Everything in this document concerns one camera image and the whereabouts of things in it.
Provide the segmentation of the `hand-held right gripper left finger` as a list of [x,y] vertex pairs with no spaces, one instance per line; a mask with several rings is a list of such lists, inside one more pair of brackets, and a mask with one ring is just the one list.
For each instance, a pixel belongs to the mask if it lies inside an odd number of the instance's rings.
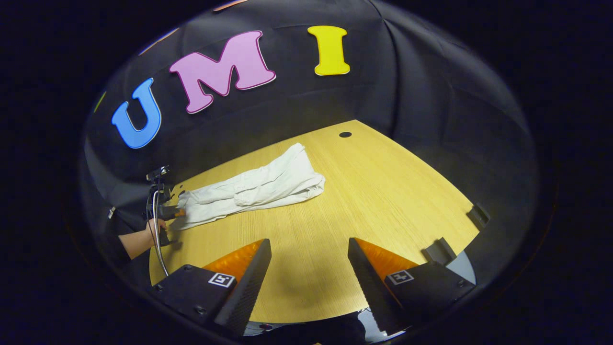
[[197,328],[241,337],[272,258],[269,239],[260,239],[199,268],[182,265],[151,287],[166,310]]

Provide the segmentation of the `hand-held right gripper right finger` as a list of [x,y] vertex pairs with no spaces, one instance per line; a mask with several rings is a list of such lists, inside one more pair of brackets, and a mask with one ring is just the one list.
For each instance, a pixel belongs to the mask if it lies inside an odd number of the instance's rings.
[[348,259],[378,329],[394,334],[443,315],[477,286],[466,253],[455,254],[444,238],[422,250],[416,264],[379,245],[352,237]]

